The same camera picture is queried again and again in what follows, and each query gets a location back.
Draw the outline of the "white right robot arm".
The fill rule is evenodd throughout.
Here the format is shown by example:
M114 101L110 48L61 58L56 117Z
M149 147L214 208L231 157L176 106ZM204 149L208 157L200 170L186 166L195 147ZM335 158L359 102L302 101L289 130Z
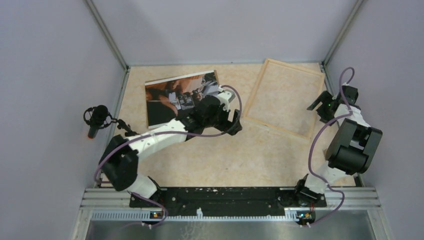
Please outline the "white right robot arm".
M322 200L327 185L354 174L365 173L381 142L383 132L370 126L356 105L358 89L349 85L333 97L327 90L307 108L316 110L320 121L339 128L326 149L325 163L315 172L297 182L293 200L299 206L307 206Z

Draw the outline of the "light wooden picture frame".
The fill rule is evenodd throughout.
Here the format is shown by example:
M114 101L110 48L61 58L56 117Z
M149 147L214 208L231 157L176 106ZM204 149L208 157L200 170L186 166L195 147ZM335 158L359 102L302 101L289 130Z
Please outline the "light wooden picture frame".
M317 116L307 108L322 93L325 74L268 58L243 109L243 118L310 140Z

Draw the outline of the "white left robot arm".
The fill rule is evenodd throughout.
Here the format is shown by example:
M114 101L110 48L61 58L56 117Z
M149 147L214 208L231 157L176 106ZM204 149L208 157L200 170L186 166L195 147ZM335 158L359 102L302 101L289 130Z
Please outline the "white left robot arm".
M117 192L130 192L141 196L149 207L160 202L159 187L148 176L138 172L140 161L174 144L186 142L194 137L206 137L205 129L219 131L216 137L231 136L242 130L241 109L234 111L229 120L230 104L239 96L229 90L206 96L188 113L177 116L159 128L130 137L114 136L99 161L97 172L103 172Z

